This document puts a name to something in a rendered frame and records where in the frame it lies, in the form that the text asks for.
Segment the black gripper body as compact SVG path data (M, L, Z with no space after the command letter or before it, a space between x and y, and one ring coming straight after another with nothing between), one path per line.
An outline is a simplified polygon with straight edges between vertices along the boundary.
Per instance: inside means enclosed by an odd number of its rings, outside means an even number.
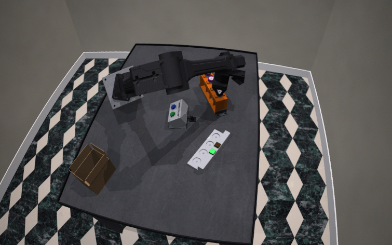
M220 88L220 89L226 89L227 88L227 84L221 84L220 83L220 74L222 74L222 73L215 72L215 76L214 76L213 82L212 82L212 87Z

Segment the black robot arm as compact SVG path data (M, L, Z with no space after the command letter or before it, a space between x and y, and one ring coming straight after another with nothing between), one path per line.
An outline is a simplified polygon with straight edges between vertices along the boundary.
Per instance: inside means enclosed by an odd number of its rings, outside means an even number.
M184 59L182 51L165 52L158 56L158 61L116 74L112 98L129 101L132 97L163 89L166 89L167 95L178 93L190 89L188 81L191 78L212 72L223 73L220 74L221 84L228 84L229 76L238 85L245 81L246 71L237 70L245 67L245 58L242 55L234 57L229 51L220 53L214 59L194 61Z

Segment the brown cardboard box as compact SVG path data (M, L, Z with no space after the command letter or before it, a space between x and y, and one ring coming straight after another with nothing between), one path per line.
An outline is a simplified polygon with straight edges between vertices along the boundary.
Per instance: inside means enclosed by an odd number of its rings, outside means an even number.
M87 144L69 167L71 173L87 188L99 195L116 168L100 148Z

